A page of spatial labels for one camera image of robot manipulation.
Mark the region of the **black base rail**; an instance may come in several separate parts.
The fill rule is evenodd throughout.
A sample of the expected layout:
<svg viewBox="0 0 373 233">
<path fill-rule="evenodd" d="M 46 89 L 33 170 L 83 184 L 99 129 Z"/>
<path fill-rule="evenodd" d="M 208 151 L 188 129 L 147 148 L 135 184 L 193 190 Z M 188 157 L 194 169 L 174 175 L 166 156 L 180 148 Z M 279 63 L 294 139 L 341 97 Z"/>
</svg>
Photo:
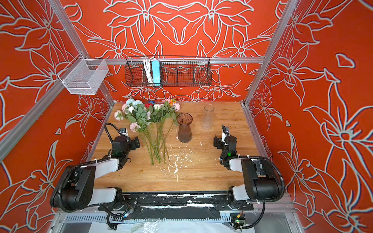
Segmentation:
<svg viewBox="0 0 373 233">
<path fill-rule="evenodd" d="M 99 205 L 100 211 L 126 213 L 123 220 L 212 220 L 229 222 L 232 214 L 252 211 L 228 191 L 123 192 L 124 203 Z"/>
</svg>

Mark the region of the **white mesh wall basket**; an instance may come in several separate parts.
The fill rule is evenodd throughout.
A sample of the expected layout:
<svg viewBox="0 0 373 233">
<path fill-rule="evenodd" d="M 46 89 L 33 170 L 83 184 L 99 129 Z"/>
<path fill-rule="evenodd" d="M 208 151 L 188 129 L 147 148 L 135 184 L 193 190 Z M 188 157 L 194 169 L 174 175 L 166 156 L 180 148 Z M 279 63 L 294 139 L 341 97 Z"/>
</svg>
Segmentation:
<svg viewBox="0 0 373 233">
<path fill-rule="evenodd" d="M 104 59 L 94 59 L 93 65 L 87 62 L 86 59 L 78 59 L 58 75 L 72 95 L 95 95 L 109 72 Z"/>
</svg>

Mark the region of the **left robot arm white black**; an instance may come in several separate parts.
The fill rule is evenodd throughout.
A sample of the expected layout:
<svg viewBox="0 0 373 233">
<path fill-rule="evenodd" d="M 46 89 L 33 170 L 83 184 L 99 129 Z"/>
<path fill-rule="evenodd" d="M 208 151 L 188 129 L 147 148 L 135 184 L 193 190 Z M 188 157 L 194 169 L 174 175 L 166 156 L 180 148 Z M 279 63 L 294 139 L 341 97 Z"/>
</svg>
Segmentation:
<svg viewBox="0 0 373 233">
<path fill-rule="evenodd" d="M 102 205 L 102 209 L 110 213 L 110 208 L 125 206 L 121 188 L 96 188 L 95 181 L 121 170 L 129 163 L 129 153 L 140 148 L 140 141 L 138 137 L 131 139 L 127 129 L 119 129 L 112 123 L 106 123 L 104 130 L 112 146 L 108 154 L 99 160 L 67 166 L 51 195 L 51 207 L 72 213 L 89 206 Z"/>
</svg>

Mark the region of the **pink white flower bunch left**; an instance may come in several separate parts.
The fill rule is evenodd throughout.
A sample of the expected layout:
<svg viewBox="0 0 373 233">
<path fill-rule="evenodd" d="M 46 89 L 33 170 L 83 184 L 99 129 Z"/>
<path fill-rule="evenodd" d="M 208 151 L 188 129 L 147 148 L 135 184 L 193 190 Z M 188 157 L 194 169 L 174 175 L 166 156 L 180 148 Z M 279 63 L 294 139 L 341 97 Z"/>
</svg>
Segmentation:
<svg viewBox="0 0 373 233">
<path fill-rule="evenodd" d="M 128 99 L 120 110 L 115 111 L 114 118 L 117 121 L 127 119 L 131 122 L 129 129 L 138 132 L 145 143 L 150 156 L 151 164 L 154 165 L 154 152 L 152 138 L 148 126 L 150 125 L 150 112 L 140 100 Z"/>
</svg>

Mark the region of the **light blue box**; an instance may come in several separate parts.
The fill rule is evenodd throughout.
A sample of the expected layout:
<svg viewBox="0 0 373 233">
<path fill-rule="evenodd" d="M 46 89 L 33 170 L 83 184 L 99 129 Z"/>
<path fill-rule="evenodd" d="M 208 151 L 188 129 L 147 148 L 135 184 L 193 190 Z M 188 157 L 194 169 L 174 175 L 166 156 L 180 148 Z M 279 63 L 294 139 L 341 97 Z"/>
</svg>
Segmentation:
<svg viewBox="0 0 373 233">
<path fill-rule="evenodd" d="M 154 83 L 154 85 L 161 85 L 160 62 L 158 60 L 153 60 L 152 61 L 152 71 L 153 71 L 153 83 Z"/>
</svg>

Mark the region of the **clear frosted glass vase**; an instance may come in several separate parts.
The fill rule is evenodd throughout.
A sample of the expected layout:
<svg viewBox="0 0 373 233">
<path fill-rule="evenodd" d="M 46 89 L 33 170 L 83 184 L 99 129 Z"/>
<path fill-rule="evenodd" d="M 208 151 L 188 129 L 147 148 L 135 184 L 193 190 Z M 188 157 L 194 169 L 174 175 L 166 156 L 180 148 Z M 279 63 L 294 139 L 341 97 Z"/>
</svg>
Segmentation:
<svg viewBox="0 0 373 233">
<path fill-rule="evenodd" d="M 204 114 L 201 120 L 201 127 L 205 130 L 212 128 L 214 123 L 214 111 L 215 107 L 212 104 L 207 104 L 204 107 Z"/>
</svg>

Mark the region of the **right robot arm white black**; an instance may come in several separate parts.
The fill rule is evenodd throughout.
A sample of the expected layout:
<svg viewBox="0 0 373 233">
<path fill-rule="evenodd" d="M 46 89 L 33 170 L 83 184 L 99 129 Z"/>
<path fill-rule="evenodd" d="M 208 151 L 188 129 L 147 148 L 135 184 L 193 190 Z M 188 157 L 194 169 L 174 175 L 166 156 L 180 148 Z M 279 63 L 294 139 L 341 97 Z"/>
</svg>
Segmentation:
<svg viewBox="0 0 373 233">
<path fill-rule="evenodd" d="M 240 172 L 244 183 L 229 188 L 231 199 L 272 203 L 285 194 L 285 181 L 278 167 L 262 156 L 240 155 L 237 153 L 237 138 L 229 128 L 221 126 L 221 137 L 214 137 L 213 145 L 221 150 L 220 165 L 227 170 Z"/>
</svg>

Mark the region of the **brown ribbed glass vase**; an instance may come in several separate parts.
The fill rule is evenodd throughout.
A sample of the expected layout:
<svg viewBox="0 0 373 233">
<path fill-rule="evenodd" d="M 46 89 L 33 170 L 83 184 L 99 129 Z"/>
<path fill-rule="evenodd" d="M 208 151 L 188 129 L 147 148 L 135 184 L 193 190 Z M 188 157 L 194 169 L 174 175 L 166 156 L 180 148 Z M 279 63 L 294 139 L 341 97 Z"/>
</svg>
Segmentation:
<svg viewBox="0 0 373 233">
<path fill-rule="evenodd" d="M 181 113 L 177 117 L 177 123 L 179 124 L 178 139 L 182 143 L 188 143 L 192 139 L 191 123 L 193 122 L 192 115 L 188 113 Z"/>
</svg>

